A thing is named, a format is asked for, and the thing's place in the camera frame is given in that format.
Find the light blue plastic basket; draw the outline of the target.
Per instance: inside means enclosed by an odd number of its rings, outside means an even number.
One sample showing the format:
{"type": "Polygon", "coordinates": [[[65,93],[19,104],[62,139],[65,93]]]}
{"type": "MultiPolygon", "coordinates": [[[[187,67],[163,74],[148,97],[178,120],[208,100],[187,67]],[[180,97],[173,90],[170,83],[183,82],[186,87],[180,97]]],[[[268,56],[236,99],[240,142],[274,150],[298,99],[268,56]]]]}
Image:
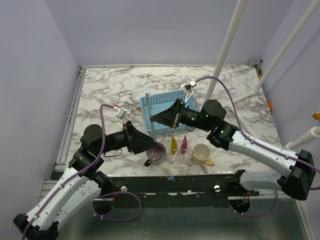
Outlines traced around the light blue plastic basket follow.
{"type": "MultiPolygon", "coordinates": [[[[150,116],[153,116],[155,114],[158,114],[166,109],[168,109],[173,103],[175,102],[176,99],[185,99],[185,93],[182,90],[174,90],[174,91],[169,91],[169,92],[164,92],[164,93],[158,93],[158,94],[153,94],[150,96],[149,99],[149,105],[150,105],[150,111],[149,112],[149,107],[148,103],[146,100],[145,96],[142,96],[139,99],[139,104],[140,104],[140,109],[142,112],[142,118],[144,122],[144,127],[149,136],[153,136],[152,132],[152,127],[151,127],[151,121],[150,121],[150,116]]],[[[162,134],[168,134],[174,131],[180,131],[184,130],[186,128],[185,125],[179,124],[179,126],[175,129],[170,128],[168,126],[165,126],[160,123],[154,123],[154,130],[157,135],[162,135],[162,134]]]]}

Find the purple grey mug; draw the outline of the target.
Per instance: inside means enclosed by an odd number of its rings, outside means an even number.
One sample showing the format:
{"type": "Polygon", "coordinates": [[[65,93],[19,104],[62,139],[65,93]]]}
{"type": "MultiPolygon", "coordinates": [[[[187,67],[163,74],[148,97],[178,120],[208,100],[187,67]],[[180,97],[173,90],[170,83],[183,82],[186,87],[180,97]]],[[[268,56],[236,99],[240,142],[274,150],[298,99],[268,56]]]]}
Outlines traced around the purple grey mug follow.
{"type": "Polygon", "coordinates": [[[156,147],[146,151],[147,160],[144,162],[144,166],[160,165],[164,161],[166,153],[166,147],[158,142],[156,147]]]}

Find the yellow toothpaste tube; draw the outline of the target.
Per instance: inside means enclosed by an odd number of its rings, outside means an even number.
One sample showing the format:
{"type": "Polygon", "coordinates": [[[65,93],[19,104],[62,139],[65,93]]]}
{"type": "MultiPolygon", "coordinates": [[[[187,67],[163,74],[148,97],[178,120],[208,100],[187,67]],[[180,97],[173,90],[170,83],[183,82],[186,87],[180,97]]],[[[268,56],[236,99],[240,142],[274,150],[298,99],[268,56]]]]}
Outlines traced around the yellow toothpaste tube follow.
{"type": "Polygon", "coordinates": [[[172,155],[175,155],[177,150],[178,150],[178,144],[177,144],[175,137],[172,135],[171,136],[171,144],[170,144],[170,153],[172,155]]]}

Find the pink toothpaste tube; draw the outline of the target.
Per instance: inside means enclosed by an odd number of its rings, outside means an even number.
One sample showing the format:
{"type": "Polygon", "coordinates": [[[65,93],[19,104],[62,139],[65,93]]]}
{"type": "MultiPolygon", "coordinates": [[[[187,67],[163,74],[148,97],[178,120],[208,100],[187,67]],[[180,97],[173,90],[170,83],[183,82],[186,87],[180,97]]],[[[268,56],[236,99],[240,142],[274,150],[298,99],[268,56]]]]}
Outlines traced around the pink toothpaste tube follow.
{"type": "Polygon", "coordinates": [[[187,136],[184,135],[184,138],[182,140],[182,143],[181,143],[181,147],[180,147],[180,153],[181,154],[185,154],[188,150],[188,141],[187,141],[187,136]]]}

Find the white toothbrush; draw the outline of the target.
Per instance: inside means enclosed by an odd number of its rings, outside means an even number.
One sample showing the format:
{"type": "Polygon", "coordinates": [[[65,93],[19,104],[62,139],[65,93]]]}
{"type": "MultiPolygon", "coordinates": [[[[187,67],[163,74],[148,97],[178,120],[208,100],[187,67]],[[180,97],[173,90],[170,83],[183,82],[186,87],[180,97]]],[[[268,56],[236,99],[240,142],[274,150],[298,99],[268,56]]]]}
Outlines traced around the white toothbrush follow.
{"type": "Polygon", "coordinates": [[[180,155],[181,155],[180,152],[177,151],[177,152],[175,153],[175,155],[173,156],[172,160],[170,161],[170,164],[172,165],[173,163],[175,163],[176,160],[179,159],[180,155]]]}

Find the yellow ceramic mug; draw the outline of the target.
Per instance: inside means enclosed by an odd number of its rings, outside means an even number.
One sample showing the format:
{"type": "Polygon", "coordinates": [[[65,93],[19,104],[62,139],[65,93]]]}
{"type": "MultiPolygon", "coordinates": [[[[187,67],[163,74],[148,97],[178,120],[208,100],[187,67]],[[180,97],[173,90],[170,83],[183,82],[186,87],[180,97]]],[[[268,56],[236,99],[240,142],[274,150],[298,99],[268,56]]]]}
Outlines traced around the yellow ceramic mug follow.
{"type": "Polygon", "coordinates": [[[210,156],[210,148],[206,144],[200,143],[193,148],[191,160],[196,165],[207,165],[209,167],[213,167],[215,163],[210,156]]]}

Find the clear textured glass tray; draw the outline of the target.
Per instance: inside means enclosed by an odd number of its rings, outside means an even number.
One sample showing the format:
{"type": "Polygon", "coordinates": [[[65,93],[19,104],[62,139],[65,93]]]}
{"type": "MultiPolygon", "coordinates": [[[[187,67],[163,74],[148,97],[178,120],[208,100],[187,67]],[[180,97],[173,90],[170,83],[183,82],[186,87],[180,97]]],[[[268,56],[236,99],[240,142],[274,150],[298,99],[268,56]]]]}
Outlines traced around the clear textured glass tray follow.
{"type": "Polygon", "coordinates": [[[164,156],[156,160],[151,157],[145,162],[148,167],[164,170],[170,174],[192,175],[201,174],[208,167],[213,167],[215,162],[211,159],[211,150],[205,144],[197,144],[181,153],[177,151],[174,155],[164,156]]]}

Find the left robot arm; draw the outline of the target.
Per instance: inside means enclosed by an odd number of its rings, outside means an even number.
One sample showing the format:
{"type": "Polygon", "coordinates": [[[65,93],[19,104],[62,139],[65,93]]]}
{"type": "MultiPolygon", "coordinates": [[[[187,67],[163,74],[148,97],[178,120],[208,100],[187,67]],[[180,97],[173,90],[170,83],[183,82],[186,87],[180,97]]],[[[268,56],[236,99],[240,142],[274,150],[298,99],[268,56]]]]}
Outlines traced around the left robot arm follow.
{"type": "Polygon", "coordinates": [[[127,148],[136,155],[158,145],[130,121],[121,131],[109,135],[105,134],[104,126],[89,125],[80,142],[80,148],[49,193],[28,213],[20,213],[13,219],[22,239],[55,240],[76,212],[100,194],[113,191],[111,178],[99,170],[103,154],[127,148]]]}

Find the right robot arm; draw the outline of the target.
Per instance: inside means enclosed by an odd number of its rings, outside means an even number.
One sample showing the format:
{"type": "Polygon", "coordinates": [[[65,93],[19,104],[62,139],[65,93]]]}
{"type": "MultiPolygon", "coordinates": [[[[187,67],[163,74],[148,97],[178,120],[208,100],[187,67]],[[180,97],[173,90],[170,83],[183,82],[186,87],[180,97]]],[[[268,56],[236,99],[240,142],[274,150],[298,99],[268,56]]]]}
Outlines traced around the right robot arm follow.
{"type": "Polygon", "coordinates": [[[244,171],[239,180],[244,189],[282,191],[295,200],[305,201],[316,175],[312,154],[282,149],[249,136],[240,127],[226,122],[226,114],[215,99],[207,100],[201,111],[195,111],[178,98],[171,107],[149,119],[173,129],[184,124],[209,132],[207,140],[213,146],[240,153],[271,168],[244,171]]]}

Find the aluminium table edge rail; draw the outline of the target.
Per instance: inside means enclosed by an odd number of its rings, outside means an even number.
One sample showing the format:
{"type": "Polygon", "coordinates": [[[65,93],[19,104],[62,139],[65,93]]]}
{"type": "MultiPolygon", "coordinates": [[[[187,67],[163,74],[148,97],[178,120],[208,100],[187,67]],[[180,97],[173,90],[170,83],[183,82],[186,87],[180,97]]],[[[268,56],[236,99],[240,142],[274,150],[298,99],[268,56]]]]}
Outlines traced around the aluminium table edge rail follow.
{"type": "Polygon", "coordinates": [[[50,176],[51,181],[57,181],[58,178],[62,176],[62,172],[64,171],[65,166],[67,164],[68,152],[71,144],[72,133],[73,133],[76,114],[77,114],[77,110],[78,110],[78,106],[81,98],[81,92],[82,92],[82,88],[85,80],[85,75],[86,75],[86,68],[83,66],[80,66],[74,95],[72,98],[66,126],[64,129],[63,138],[60,144],[56,162],[53,167],[53,171],[50,176]]]}

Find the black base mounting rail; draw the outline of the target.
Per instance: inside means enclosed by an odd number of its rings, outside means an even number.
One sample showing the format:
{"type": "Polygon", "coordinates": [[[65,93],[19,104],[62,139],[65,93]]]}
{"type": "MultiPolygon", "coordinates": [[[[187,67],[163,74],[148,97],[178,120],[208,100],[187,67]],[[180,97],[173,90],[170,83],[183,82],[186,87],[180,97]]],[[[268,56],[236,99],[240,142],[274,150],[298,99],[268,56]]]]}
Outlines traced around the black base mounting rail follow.
{"type": "Polygon", "coordinates": [[[227,208],[229,197],[239,200],[246,195],[259,195],[240,185],[243,173],[238,170],[231,174],[100,178],[104,183],[101,194],[116,195],[93,199],[92,206],[99,213],[112,208],[227,208]]]}

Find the white pvc pipe frame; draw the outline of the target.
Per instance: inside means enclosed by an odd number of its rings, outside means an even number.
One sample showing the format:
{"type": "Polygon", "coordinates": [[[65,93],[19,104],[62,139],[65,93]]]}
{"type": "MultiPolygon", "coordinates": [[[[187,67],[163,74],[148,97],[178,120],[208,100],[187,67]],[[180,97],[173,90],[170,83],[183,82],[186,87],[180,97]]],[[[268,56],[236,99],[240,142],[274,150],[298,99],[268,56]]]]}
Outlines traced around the white pvc pipe frame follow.
{"type": "MultiPolygon", "coordinates": [[[[218,77],[220,75],[222,66],[225,62],[225,59],[227,57],[227,54],[233,42],[234,36],[238,29],[238,26],[242,18],[242,15],[244,13],[244,10],[246,8],[246,5],[247,5],[246,0],[239,0],[236,4],[235,10],[233,12],[226,36],[223,41],[222,48],[219,53],[219,57],[217,59],[215,69],[213,72],[214,77],[218,77]]],[[[320,5],[320,2],[318,0],[312,1],[312,3],[309,5],[305,13],[302,15],[302,17],[300,18],[300,20],[298,21],[298,23],[296,24],[296,26],[294,27],[294,29],[292,30],[292,32],[290,33],[286,41],[283,43],[282,47],[279,49],[279,51],[271,61],[269,67],[264,72],[259,82],[255,85],[255,87],[252,90],[242,94],[239,97],[234,98],[233,99],[234,103],[240,102],[242,100],[245,100],[247,98],[257,95],[257,93],[259,92],[265,80],[269,77],[273,69],[276,67],[276,65],[279,63],[281,58],[287,52],[288,48],[292,45],[292,43],[294,42],[298,34],[301,32],[301,30],[306,25],[306,23],[311,18],[311,16],[316,11],[316,9],[319,7],[319,5],[320,5]]],[[[319,137],[320,137],[320,128],[318,126],[313,127],[309,129],[306,133],[301,135],[297,140],[286,144],[284,148],[287,150],[294,150],[298,147],[301,147],[304,144],[308,144],[314,141],[319,137]]]]}

